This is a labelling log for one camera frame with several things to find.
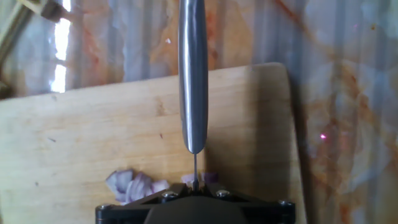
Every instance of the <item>onion piece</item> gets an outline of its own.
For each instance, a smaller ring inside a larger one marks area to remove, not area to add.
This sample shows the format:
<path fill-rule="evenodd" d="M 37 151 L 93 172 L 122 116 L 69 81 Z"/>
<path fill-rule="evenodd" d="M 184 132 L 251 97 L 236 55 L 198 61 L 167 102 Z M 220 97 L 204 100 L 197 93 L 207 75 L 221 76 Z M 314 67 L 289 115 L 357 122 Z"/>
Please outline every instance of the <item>onion piece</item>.
<path fill-rule="evenodd" d="M 170 187 L 169 183 L 167 180 L 159 180 L 157 182 L 152 183 L 152 191 L 153 194 L 157 192 L 161 192 L 162 190 L 166 190 Z"/>
<path fill-rule="evenodd" d="M 205 183 L 209 183 L 209 184 L 218 183 L 218 173 L 216 173 L 216 172 L 209 172 L 209 173 L 203 172 L 203 173 L 201 173 L 201 179 Z"/>
<path fill-rule="evenodd" d="M 195 174 L 183 175 L 181 177 L 181 182 L 183 182 L 184 184 L 192 184 L 194 180 L 195 180 Z"/>
<path fill-rule="evenodd" d="M 116 200 L 125 201 L 129 182 L 132 180 L 132 170 L 114 171 L 106 179 L 106 185 L 115 194 Z"/>
<path fill-rule="evenodd" d="M 126 203 L 131 203 L 151 195 L 153 193 L 151 183 L 152 181 L 148 176 L 142 172 L 138 173 L 136 178 L 127 187 Z"/>

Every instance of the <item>black holder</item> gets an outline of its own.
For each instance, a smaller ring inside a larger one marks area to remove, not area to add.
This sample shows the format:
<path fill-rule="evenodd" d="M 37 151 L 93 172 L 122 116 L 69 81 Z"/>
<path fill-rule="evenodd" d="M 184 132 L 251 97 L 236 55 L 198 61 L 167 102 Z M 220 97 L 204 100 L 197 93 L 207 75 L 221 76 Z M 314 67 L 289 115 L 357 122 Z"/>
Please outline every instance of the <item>black holder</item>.
<path fill-rule="evenodd" d="M 100 205 L 95 218 L 97 224 L 294 224 L 296 219 L 294 203 L 265 202 L 220 184 L 205 184 L 197 192 L 185 184 L 173 184 L 125 206 Z"/>

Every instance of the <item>screw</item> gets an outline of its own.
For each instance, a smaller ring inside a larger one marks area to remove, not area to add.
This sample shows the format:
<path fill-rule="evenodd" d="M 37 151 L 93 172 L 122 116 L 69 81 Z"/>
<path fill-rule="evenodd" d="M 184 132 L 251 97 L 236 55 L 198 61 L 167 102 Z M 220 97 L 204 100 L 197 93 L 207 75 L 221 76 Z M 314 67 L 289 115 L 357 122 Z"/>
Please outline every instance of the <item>screw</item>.
<path fill-rule="evenodd" d="M 162 193 L 162 196 L 164 198 L 174 198 L 174 197 L 177 197 L 178 194 L 173 191 L 167 191 L 167 192 Z"/>
<path fill-rule="evenodd" d="M 284 205 L 291 205 L 291 203 L 288 202 L 288 201 L 286 201 L 286 200 L 279 200 L 278 203 L 279 203 L 281 206 L 284 206 Z"/>
<path fill-rule="evenodd" d="M 111 208 L 112 206 L 113 205 L 110 204 L 110 203 L 105 203 L 105 204 L 102 204 L 102 205 L 98 206 L 98 208 L 101 209 L 101 210 L 105 210 L 105 209 Z"/>
<path fill-rule="evenodd" d="M 225 197 L 228 196 L 229 194 L 230 192 L 227 190 L 219 190 L 216 192 L 217 197 Z"/>

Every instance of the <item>cutting board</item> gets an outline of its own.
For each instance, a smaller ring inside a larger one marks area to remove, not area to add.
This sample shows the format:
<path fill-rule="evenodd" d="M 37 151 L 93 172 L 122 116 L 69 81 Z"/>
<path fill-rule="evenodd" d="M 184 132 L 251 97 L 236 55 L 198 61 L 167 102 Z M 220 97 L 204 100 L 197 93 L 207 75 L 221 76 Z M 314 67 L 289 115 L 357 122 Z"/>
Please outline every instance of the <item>cutting board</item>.
<path fill-rule="evenodd" d="M 306 223 L 284 66 L 212 71 L 209 96 L 199 170 L 248 195 L 291 200 Z M 180 182 L 193 156 L 178 104 L 178 77 L 0 102 L 3 223 L 93 223 L 97 205 L 116 203 L 104 182 L 116 169 Z"/>

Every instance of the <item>chopped onion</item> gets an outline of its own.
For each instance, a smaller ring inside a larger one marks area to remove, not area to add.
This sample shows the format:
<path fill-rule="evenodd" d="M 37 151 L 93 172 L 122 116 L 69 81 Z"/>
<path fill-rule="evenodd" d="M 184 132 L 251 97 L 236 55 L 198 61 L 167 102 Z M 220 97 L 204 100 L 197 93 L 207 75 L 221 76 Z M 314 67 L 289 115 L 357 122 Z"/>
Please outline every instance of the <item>chopped onion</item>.
<path fill-rule="evenodd" d="M 181 177 L 181 182 L 184 184 L 191 184 L 195 180 L 195 174 L 188 174 L 188 175 L 183 175 Z"/>
<path fill-rule="evenodd" d="M 142 172 L 138 173 L 133 180 L 132 170 L 114 171 L 106 179 L 106 185 L 115 194 L 115 199 L 121 202 L 121 205 L 126 205 L 170 187 L 166 180 L 152 183 L 150 177 Z"/>
<path fill-rule="evenodd" d="M 216 172 L 201 173 L 201 179 L 205 183 L 214 184 L 218 183 L 218 174 Z"/>
<path fill-rule="evenodd" d="M 162 190 L 166 190 L 170 187 L 169 183 L 167 180 L 159 180 L 157 182 L 152 183 L 152 191 L 153 193 L 160 192 Z"/>
<path fill-rule="evenodd" d="M 152 181 L 148 176 L 142 172 L 138 173 L 127 187 L 126 202 L 130 203 L 151 195 L 153 193 L 151 183 Z"/>
<path fill-rule="evenodd" d="M 132 170 L 114 171 L 106 179 L 106 185 L 115 194 L 116 200 L 125 201 L 126 191 L 129 182 L 132 180 Z"/>

